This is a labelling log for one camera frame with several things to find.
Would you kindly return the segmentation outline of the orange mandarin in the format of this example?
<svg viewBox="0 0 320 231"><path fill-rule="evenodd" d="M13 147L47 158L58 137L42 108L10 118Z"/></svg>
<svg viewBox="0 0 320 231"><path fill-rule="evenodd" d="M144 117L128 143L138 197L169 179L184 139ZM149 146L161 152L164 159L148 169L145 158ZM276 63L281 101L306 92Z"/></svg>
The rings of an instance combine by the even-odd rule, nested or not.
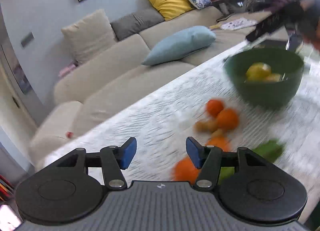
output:
<svg viewBox="0 0 320 231"><path fill-rule="evenodd" d="M217 115L223 111L224 109L224 103L221 100L216 100L216 99L210 99L206 103L206 112L208 115L210 115L213 118L216 118Z"/></svg>
<svg viewBox="0 0 320 231"><path fill-rule="evenodd" d="M239 125L238 113L232 109L223 109L216 117L216 124L219 129L233 130Z"/></svg>
<svg viewBox="0 0 320 231"><path fill-rule="evenodd" d="M195 184L200 170L197 169L189 157L185 157L178 161L172 170L172 178L174 181L189 182Z"/></svg>
<svg viewBox="0 0 320 231"><path fill-rule="evenodd" d="M206 144L205 146L217 146L221 148L225 152L231 151L230 144L227 140L227 138L223 136L218 136L218 137L212 137Z"/></svg>

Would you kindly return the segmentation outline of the small brown longan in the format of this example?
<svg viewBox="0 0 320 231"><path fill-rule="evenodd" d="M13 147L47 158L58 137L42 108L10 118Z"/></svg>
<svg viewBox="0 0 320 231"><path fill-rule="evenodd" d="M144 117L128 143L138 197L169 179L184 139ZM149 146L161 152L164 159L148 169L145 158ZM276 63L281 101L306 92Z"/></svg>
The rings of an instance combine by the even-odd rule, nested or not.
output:
<svg viewBox="0 0 320 231"><path fill-rule="evenodd" d="M198 132L214 132L218 128L216 120L199 120L194 124L194 129Z"/></svg>
<svg viewBox="0 0 320 231"><path fill-rule="evenodd" d="M216 138L216 137L224 137L225 132L223 129L217 129L211 134L211 138Z"/></svg>

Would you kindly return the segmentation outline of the green cucumber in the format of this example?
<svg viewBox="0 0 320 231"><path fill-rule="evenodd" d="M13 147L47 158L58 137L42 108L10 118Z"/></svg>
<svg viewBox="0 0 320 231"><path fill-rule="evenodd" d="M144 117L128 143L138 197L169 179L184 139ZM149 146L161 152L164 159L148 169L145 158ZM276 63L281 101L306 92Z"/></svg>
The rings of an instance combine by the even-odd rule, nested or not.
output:
<svg viewBox="0 0 320 231"><path fill-rule="evenodd" d="M268 162L274 163L282 154L285 148L285 143L279 142L277 139L270 139L267 142L259 144L256 148L252 149L253 152L266 159ZM222 167L218 185L221 182L235 173L234 167Z"/></svg>

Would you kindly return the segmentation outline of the large yellow-green pear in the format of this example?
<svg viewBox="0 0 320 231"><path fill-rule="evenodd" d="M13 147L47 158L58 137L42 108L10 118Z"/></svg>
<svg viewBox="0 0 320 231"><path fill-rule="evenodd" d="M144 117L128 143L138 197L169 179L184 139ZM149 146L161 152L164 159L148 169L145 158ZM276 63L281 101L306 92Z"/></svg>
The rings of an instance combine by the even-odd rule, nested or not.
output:
<svg viewBox="0 0 320 231"><path fill-rule="evenodd" d="M246 71L248 81L262 81L271 74L271 67L265 63L254 63Z"/></svg>

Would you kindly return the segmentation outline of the yellow-green apple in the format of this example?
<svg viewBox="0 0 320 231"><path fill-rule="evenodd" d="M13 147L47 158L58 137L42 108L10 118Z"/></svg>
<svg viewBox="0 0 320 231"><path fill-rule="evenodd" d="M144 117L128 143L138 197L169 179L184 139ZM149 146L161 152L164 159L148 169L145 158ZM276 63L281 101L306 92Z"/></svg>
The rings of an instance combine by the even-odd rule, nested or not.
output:
<svg viewBox="0 0 320 231"><path fill-rule="evenodd" d="M263 79L264 82L279 82L283 78L281 74L269 74L267 77Z"/></svg>

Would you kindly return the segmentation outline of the small red ball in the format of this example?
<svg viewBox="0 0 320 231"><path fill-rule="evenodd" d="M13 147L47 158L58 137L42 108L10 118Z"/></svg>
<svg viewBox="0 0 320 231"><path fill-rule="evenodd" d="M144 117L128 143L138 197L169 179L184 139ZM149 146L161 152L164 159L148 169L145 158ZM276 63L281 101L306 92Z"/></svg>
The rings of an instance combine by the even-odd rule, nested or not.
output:
<svg viewBox="0 0 320 231"><path fill-rule="evenodd" d="M67 137L68 139L71 139L71 138L73 137L73 133L70 132L70 131L66 132L66 137Z"/></svg>

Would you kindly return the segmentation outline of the beige sofa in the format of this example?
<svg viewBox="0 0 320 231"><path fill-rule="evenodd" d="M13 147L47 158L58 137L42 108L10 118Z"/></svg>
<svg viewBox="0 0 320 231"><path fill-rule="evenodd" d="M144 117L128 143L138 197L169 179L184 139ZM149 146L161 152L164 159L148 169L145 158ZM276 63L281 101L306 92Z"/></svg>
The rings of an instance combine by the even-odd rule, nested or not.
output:
<svg viewBox="0 0 320 231"><path fill-rule="evenodd" d="M193 10L117 42L59 80L55 108L33 137L29 154L37 164L51 152L134 104L180 75L242 42L252 28L216 30L216 40L180 61L142 65L162 39L193 26L223 24L215 7ZM66 132L72 132L68 139Z"/></svg>

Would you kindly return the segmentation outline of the green colander bowl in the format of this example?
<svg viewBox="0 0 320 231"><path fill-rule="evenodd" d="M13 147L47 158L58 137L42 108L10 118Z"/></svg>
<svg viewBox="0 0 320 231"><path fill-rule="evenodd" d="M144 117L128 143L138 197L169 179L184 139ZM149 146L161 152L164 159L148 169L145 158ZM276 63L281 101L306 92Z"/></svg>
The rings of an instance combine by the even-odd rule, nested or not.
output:
<svg viewBox="0 0 320 231"><path fill-rule="evenodd" d="M225 72L243 100L277 110L297 93L304 72L302 58L279 48L253 48L229 57Z"/></svg>

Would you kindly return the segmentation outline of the light blue cushion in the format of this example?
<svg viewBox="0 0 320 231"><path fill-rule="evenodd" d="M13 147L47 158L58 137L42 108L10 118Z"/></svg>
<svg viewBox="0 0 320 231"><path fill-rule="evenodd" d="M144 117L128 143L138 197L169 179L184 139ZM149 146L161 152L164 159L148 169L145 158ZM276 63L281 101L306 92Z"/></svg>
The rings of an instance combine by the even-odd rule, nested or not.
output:
<svg viewBox="0 0 320 231"><path fill-rule="evenodd" d="M158 42L146 56L142 65L153 66L178 61L195 51L210 46L216 34L205 26L183 29Z"/></svg>

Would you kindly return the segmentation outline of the beige cushion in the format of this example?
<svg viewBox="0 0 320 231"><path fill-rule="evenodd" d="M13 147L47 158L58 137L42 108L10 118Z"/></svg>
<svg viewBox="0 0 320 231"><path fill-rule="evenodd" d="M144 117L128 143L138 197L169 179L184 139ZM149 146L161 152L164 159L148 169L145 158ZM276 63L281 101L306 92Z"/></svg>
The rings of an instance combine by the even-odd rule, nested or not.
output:
<svg viewBox="0 0 320 231"><path fill-rule="evenodd" d="M95 10L81 20L61 29L72 58L80 64L117 43L115 33L103 9Z"/></svg>

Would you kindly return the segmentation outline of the grey cushion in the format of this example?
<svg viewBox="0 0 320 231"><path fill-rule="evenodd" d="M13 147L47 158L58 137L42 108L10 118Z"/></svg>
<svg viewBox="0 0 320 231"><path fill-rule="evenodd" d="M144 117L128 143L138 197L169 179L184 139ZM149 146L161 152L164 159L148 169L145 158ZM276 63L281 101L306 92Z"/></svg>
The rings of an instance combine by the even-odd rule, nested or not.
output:
<svg viewBox="0 0 320 231"><path fill-rule="evenodd" d="M164 17L153 7L125 15L111 22L112 29L119 41L154 25L164 22Z"/></svg>

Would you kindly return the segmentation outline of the printed paper sheet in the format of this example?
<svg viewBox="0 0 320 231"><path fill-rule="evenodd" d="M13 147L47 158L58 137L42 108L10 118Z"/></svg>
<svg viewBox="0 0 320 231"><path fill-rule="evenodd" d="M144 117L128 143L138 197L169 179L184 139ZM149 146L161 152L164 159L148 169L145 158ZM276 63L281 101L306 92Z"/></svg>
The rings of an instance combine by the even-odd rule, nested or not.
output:
<svg viewBox="0 0 320 231"><path fill-rule="evenodd" d="M257 21L256 20L252 20L252 19L246 19L246 18L239 18L236 20L233 20L231 22L222 24L220 26L220 29L222 30L228 30L228 31L234 31L234 30L240 30L240 29L244 29L244 28L249 28L252 26L257 25Z"/></svg>

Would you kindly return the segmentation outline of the black notebook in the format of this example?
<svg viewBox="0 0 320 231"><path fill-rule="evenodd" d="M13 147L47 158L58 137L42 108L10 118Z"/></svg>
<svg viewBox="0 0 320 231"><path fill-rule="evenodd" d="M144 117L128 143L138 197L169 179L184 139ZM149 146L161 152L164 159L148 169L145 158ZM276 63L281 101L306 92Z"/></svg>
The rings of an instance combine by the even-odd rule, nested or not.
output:
<svg viewBox="0 0 320 231"><path fill-rule="evenodd" d="M246 41L253 43L264 35L271 35L283 26L291 24L293 25L293 33L289 34L285 50L297 51L302 44L302 36L297 33L296 29L300 18L301 15L291 15L285 11L275 12L259 22L255 29L246 36Z"/></svg>

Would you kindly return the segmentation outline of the yellow cushion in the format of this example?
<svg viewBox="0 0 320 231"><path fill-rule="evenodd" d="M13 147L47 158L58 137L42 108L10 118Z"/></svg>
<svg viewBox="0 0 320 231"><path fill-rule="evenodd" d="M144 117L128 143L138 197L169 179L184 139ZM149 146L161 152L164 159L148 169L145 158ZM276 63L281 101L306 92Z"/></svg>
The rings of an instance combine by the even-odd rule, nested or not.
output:
<svg viewBox="0 0 320 231"><path fill-rule="evenodd" d="M149 2L165 21L172 20L194 9L188 0L149 0Z"/></svg>

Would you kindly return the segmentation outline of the grey wall switch panel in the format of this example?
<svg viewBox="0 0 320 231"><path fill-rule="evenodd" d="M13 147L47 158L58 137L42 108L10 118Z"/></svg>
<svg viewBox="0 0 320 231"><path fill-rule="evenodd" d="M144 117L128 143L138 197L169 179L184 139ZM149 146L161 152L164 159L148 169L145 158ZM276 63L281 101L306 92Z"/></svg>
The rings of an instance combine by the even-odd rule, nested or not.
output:
<svg viewBox="0 0 320 231"><path fill-rule="evenodd" d="M34 36L32 32L29 32L22 40L21 46L25 48L28 44L30 44L34 40Z"/></svg>

